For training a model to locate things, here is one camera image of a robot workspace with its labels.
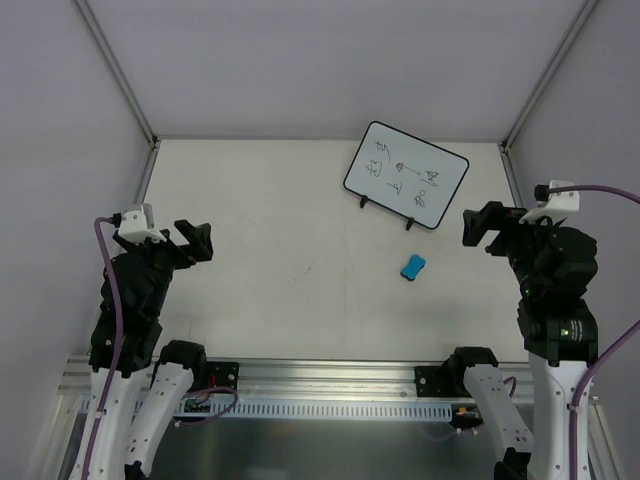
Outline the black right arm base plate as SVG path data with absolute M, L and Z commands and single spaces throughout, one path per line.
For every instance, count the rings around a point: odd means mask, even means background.
M 468 398 L 461 377 L 449 367 L 416 366 L 414 368 L 416 395 L 419 398 Z

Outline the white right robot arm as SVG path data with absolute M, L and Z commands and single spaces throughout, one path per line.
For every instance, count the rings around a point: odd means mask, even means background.
M 507 259 L 521 299 L 517 323 L 533 380 L 534 426 L 526 428 L 506 392 L 498 361 L 486 347 L 458 347 L 440 376 L 459 396 L 470 396 L 489 433 L 496 479 L 586 479 L 588 373 L 598 359 L 598 327 L 583 296 L 598 271 L 597 242 L 526 209 L 490 201 L 463 213 L 462 244 L 486 246 Z

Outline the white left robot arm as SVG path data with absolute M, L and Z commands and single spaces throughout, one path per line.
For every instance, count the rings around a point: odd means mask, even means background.
M 168 230 L 125 229 L 132 213 L 100 217 L 94 230 L 103 256 L 100 314 L 91 335 L 90 401 L 73 479 L 146 479 L 173 413 L 208 379 L 203 345 L 172 340 L 153 356 L 160 314 L 178 270 L 214 256 L 211 226 L 177 220 Z

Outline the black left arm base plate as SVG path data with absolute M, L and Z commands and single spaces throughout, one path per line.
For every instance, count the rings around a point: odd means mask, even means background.
M 207 361 L 204 386 L 206 388 L 226 387 L 236 390 L 240 364 L 231 361 Z

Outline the blue whiteboard eraser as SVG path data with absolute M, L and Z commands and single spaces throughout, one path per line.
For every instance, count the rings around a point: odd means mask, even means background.
M 417 279 L 426 264 L 427 262 L 425 258 L 420 255 L 413 254 L 410 256 L 406 265 L 400 270 L 400 275 L 405 280 L 413 282 Z

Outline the small white whiteboard black frame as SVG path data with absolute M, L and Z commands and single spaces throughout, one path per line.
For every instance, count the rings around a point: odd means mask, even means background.
M 437 229 L 469 170 L 467 158 L 380 121 L 371 122 L 343 180 L 414 225 Z

